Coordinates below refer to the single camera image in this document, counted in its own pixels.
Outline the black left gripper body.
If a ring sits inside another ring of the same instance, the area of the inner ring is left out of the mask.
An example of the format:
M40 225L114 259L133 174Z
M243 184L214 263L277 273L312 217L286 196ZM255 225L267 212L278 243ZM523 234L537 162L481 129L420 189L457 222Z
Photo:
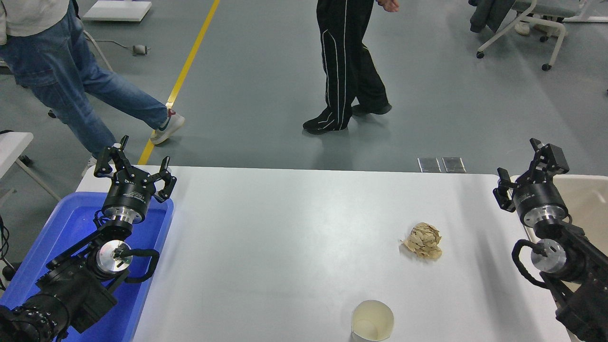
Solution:
M112 184L102 206L105 216L111 216L115 208L134 210L139 217L145 217L150 206L152 195L156 191L154 184L144 184L143 180L150 174L147 171L115 171Z

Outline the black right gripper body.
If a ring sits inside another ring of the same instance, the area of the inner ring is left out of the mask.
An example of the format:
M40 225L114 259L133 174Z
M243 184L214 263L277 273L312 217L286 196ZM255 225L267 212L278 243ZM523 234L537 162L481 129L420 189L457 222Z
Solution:
M569 214L553 182L517 183L513 204L520 221L565 219Z

